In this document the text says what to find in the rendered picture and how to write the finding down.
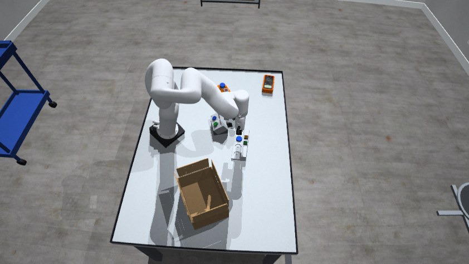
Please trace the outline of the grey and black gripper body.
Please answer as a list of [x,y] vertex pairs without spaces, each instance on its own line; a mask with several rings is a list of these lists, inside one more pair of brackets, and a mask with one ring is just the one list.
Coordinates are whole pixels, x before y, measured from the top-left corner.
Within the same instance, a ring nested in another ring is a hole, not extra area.
[[242,118],[238,118],[238,117],[235,117],[235,129],[238,128],[238,126],[240,126],[241,130],[244,130],[245,128],[245,121],[246,121],[246,116],[242,117]]

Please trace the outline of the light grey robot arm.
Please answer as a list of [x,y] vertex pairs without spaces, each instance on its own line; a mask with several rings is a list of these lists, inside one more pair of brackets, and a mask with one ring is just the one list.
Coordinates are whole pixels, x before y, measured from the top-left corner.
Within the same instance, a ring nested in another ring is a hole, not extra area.
[[248,113],[247,91],[221,92],[213,81],[194,68],[184,70],[179,90],[172,65],[162,58],[147,68],[145,86],[159,108],[159,121],[153,120],[152,123],[157,124],[153,127],[157,128],[158,135],[163,139],[171,139],[178,132],[179,104],[195,104],[203,98],[224,120],[240,119]]

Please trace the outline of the brown cardboard box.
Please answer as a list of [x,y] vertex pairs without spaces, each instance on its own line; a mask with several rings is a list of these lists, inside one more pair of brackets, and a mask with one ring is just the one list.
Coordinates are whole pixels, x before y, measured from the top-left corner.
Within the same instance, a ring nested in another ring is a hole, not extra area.
[[229,217],[229,199],[211,161],[211,167],[205,158],[176,168],[179,178],[174,172],[194,230]]

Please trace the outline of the orange multimeter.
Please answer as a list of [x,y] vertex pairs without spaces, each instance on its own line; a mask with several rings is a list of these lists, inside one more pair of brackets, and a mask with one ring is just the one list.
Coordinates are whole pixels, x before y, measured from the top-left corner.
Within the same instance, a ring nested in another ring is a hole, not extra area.
[[273,92],[274,76],[264,75],[262,92],[271,94]]

